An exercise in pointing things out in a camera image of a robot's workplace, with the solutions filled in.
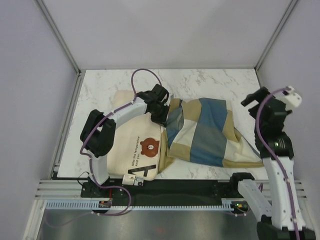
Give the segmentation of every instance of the cloth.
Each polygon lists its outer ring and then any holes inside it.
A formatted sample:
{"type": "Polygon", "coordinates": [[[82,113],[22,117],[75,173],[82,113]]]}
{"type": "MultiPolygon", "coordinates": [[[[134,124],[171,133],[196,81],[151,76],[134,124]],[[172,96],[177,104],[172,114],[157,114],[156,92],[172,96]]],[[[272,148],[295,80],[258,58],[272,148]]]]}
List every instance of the cloth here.
{"type": "MultiPolygon", "coordinates": [[[[133,98],[133,91],[117,91],[112,108],[116,109],[133,98]]],[[[151,121],[150,113],[124,123],[115,131],[113,146],[107,154],[109,174],[134,174],[153,180],[158,173],[160,141],[161,127],[151,121]]]]}
{"type": "Polygon", "coordinates": [[[159,172],[174,158],[224,168],[263,167],[258,153],[235,129],[226,100],[174,98],[161,140],[159,172]]]}

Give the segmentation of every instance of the cable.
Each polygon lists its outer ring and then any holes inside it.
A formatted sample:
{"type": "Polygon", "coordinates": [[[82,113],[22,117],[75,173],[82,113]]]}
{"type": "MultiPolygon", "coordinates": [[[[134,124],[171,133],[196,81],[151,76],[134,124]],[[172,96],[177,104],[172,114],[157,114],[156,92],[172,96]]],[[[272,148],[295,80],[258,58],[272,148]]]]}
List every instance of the cable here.
{"type": "Polygon", "coordinates": [[[92,213],[93,213],[92,211],[90,211],[90,212],[85,212],[85,213],[80,214],[79,216],[77,216],[77,217],[75,217],[75,218],[73,218],[73,219],[71,219],[71,220],[69,220],[69,221],[66,221],[65,223],[62,223],[62,224],[60,224],[60,225],[52,225],[51,223],[48,222],[48,218],[47,218],[48,213],[45,212],[45,213],[44,213],[44,222],[45,222],[45,224],[46,224],[48,227],[50,227],[50,228],[52,228],[52,229],[58,229],[58,228],[64,227],[65,225],[68,225],[68,224],[70,224],[70,223],[78,220],[79,218],[82,218],[82,217],[84,217],[84,216],[90,215],[90,214],[92,214],[92,213]]]}
{"type": "MultiPolygon", "coordinates": [[[[134,98],[133,98],[133,100],[132,100],[131,102],[128,102],[128,103],[125,104],[124,106],[121,106],[121,107],[117,108],[116,110],[114,110],[113,113],[116,113],[116,112],[118,112],[118,111],[120,111],[120,110],[122,110],[122,109],[124,109],[124,108],[126,108],[126,107],[128,107],[128,106],[130,106],[130,105],[132,105],[132,104],[136,101],[136,99],[137,99],[137,91],[136,91],[135,86],[134,86],[134,76],[135,76],[135,74],[136,74],[137,72],[139,72],[139,71],[147,71],[147,72],[153,74],[153,75],[155,76],[155,78],[158,80],[159,84],[162,86],[162,83],[161,83],[159,77],[158,77],[153,71],[151,71],[151,70],[149,70],[149,69],[146,69],[146,68],[140,68],[140,69],[135,70],[135,71],[132,73],[132,75],[131,75],[131,86],[132,86],[132,90],[133,90],[133,92],[134,92],[134,98]]],[[[99,188],[101,188],[101,189],[110,189],[110,190],[111,190],[111,189],[121,189],[121,190],[124,190],[124,191],[128,194],[128,196],[129,196],[129,203],[128,203],[127,207],[126,207],[124,210],[122,210],[122,211],[120,211],[120,212],[117,212],[117,213],[95,213],[95,212],[93,212],[93,211],[91,211],[91,212],[86,212],[86,213],[83,213],[83,214],[81,214],[81,215],[79,215],[79,216],[77,216],[77,217],[75,217],[75,218],[73,218],[73,219],[71,219],[71,220],[69,220],[69,221],[67,221],[67,222],[65,222],[65,223],[63,223],[63,224],[60,224],[60,225],[51,225],[51,224],[48,222],[48,220],[47,220],[47,214],[45,213],[45,215],[44,215],[44,222],[45,222],[45,224],[46,224],[48,227],[54,228],[54,229],[56,229],[56,228],[61,228],[61,227],[64,227],[65,225],[68,225],[69,223],[72,223],[72,222],[78,220],[79,218],[82,218],[82,217],[84,217],[84,216],[86,216],[86,215],[93,214],[93,213],[96,214],[96,215],[98,215],[98,216],[100,216],[100,215],[103,215],[103,216],[119,216],[119,215],[123,215],[123,214],[127,213],[127,210],[130,208],[131,202],[132,202],[132,197],[131,197],[130,192],[129,192],[126,188],[124,188],[124,187],[122,187],[122,186],[101,186],[101,185],[97,182],[96,177],[95,177],[95,175],[94,175],[94,173],[93,173],[93,168],[92,168],[92,161],[93,161],[93,159],[92,159],[92,155],[89,154],[89,153],[84,152],[85,146],[87,145],[87,143],[88,143],[89,139],[91,138],[91,136],[94,134],[94,132],[95,132],[95,131],[97,130],[97,128],[100,126],[100,124],[103,123],[103,122],[104,122],[108,117],[110,117],[113,113],[112,113],[112,112],[108,113],[108,114],[107,114],[103,119],[101,119],[101,121],[99,121],[99,122],[97,123],[97,125],[92,129],[92,131],[89,133],[88,137],[87,137],[87,138],[85,139],[85,141],[83,142],[83,145],[81,146],[80,154],[89,157],[89,167],[90,167],[90,172],[91,172],[91,175],[92,175],[92,180],[93,180],[93,182],[94,182],[99,188]]]]}
{"type": "Polygon", "coordinates": [[[293,192],[292,192],[291,184],[289,182],[289,177],[288,177],[287,171],[284,168],[284,166],[282,165],[282,163],[281,163],[280,159],[278,158],[278,156],[276,155],[276,153],[266,143],[266,141],[262,137],[261,131],[260,131],[260,117],[261,117],[262,109],[264,108],[266,103],[273,97],[273,95],[275,95],[277,93],[280,93],[280,92],[283,92],[283,91],[288,91],[288,90],[290,90],[289,87],[284,87],[284,88],[275,90],[275,91],[271,92],[268,96],[266,96],[265,99],[263,99],[263,101],[261,102],[261,104],[260,104],[260,106],[258,108],[257,114],[256,114],[255,128],[256,128],[256,132],[257,132],[258,137],[261,140],[262,144],[268,150],[268,152],[272,155],[272,157],[276,160],[276,162],[279,164],[279,167],[280,167],[280,169],[282,171],[282,174],[284,176],[284,180],[286,182],[286,186],[287,186],[287,189],[288,189],[288,194],[289,194],[289,200],[290,200],[290,207],[291,207],[291,214],[292,214],[292,221],[293,221],[293,227],[294,227],[294,232],[295,232],[295,238],[296,238],[296,240],[300,240],[299,229],[298,229],[298,224],[297,224],[296,209],[295,209],[295,202],[294,202],[294,195],[293,195],[293,192]]]}
{"type": "Polygon", "coordinates": [[[155,78],[158,80],[159,84],[162,86],[162,83],[161,83],[159,77],[158,77],[153,71],[151,71],[151,70],[149,70],[149,69],[146,69],[146,68],[140,68],[140,69],[135,70],[135,71],[132,73],[132,75],[131,75],[131,86],[132,86],[132,90],[133,90],[133,93],[134,93],[134,98],[133,98],[133,100],[132,100],[131,102],[128,102],[127,104],[125,104],[125,105],[117,108],[116,110],[114,110],[114,112],[109,112],[104,118],[102,118],[102,119],[97,123],[97,125],[91,130],[91,132],[89,133],[89,135],[87,136],[87,138],[86,138],[85,141],[83,142],[83,145],[82,145],[82,147],[81,147],[81,149],[80,149],[80,154],[81,154],[81,155],[84,155],[84,156],[89,157],[89,167],[90,167],[90,173],[91,173],[91,175],[92,175],[92,180],[93,180],[93,182],[94,182],[99,188],[101,188],[101,189],[121,189],[121,190],[124,190],[124,191],[128,194],[128,196],[129,196],[129,203],[128,203],[127,207],[126,207],[124,210],[122,210],[122,211],[120,211],[120,212],[117,212],[117,213],[100,213],[100,215],[104,215],[104,216],[119,216],[119,215],[122,215],[122,214],[126,213],[126,211],[127,211],[127,210],[130,208],[130,206],[131,206],[131,201],[132,201],[132,199],[131,199],[131,194],[130,194],[130,192],[129,192],[126,188],[124,188],[124,187],[122,187],[122,186],[102,186],[102,185],[100,185],[100,184],[97,182],[96,177],[95,177],[94,172],[93,172],[93,167],[92,167],[92,161],[93,161],[93,159],[92,159],[92,155],[91,155],[90,153],[84,152],[84,149],[85,149],[85,146],[87,145],[89,139],[90,139],[90,138],[92,137],[92,135],[94,134],[94,132],[97,130],[97,128],[98,128],[108,117],[110,117],[112,114],[117,113],[118,111],[120,111],[120,110],[122,110],[122,109],[124,109],[124,108],[126,108],[126,107],[128,107],[128,106],[130,106],[130,105],[132,105],[132,104],[136,101],[136,99],[137,99],[137,91],[136,91],[135,86],[134,86],[134,76],[135,76],[135,74],[136,74],[137,72],[139,72],[139,71],[147,71],[147,72],[153,74],[153,75],[155,76],[155,78]]]}
{"type": "Polygon", "coordinates": [[[84,185],[79,181],[79,179],[80,179],[80,177],[83,175],[83,174],[85,174],[85,173],[87,173],[88,175],[90,175],[90,173],[88,172],[88,171],[84,171],[83,173],[81,173],[81,175],[80,176],[78,176],[78,178],[76,179],[76,181],[78,182],[78,184],[80,184],[81,185],[81,187],[84,187],[84,185]]]}

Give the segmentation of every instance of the table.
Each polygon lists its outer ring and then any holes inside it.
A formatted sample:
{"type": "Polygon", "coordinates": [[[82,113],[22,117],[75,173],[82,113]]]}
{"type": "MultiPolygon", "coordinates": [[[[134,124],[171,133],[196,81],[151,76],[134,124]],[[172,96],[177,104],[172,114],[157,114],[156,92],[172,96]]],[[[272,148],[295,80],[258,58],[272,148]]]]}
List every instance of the table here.
{"type": "MultiPolygon", "coordinates": [[[[131,74],[134,70],[87,70],[65,142],[58,170],[58,177],[77,178],[89,171],[89,161],[80,155],[82,146],[80,133],[89,113],[98,109],[108,113],[113,97],[118,90],[131,90],[131,74]]],[[[154,69],[163,86],[174,93],[175,98],[214,98],[230,100],[233,109],[234,126],[254,146],[255,120],[248,108],[240,102],[259,89],[254,69],[154,69]]],[[[134,77],[137,91],[151,90],[157,83],[155,77],[146,71],[139,71],[134,77]]],[[[267,180],[264,167],[222,168],[207,166],[176,159],[157,179],[212,179],[227,180],[233,173],[250,172],[257,180],[267,180]]]]}

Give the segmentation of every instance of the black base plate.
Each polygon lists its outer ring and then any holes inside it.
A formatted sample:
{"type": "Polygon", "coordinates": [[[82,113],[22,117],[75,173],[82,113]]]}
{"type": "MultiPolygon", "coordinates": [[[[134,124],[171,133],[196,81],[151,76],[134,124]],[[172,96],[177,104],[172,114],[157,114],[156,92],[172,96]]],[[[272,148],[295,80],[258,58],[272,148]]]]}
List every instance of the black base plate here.
{"type": "MultiPolygon", "coordinates": [[[[122,179],[110,179],[104,186],[122,186],[131,194],[132,206],[220,206],[221,198],[242,198],[229,182],[217,180],[155,179],[143,186],[122,185],[122,179]]],[[[109,189],[100,189],[92,181],[83,183],[82,198],[109,198],[109,189]]],[[[112,205],[126,206],[125,191],[112,189],[112,205]]]]}

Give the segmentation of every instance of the metal floor panel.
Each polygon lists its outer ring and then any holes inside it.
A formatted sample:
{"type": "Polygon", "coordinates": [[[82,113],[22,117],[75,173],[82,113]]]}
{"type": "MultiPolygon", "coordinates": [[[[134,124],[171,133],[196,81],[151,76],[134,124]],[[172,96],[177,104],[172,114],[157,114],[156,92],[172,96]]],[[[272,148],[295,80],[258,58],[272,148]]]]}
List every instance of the metal floor panel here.
{"type": "MultiPolygon", "coordinates": [[[[46,210],[52,225],[84,210],[46,210]]],[[[42,225],[38,240],[258,240],[256,219],[216,211],[132,211],[122,216],[87,215],[64,227],[42,225]]]]}

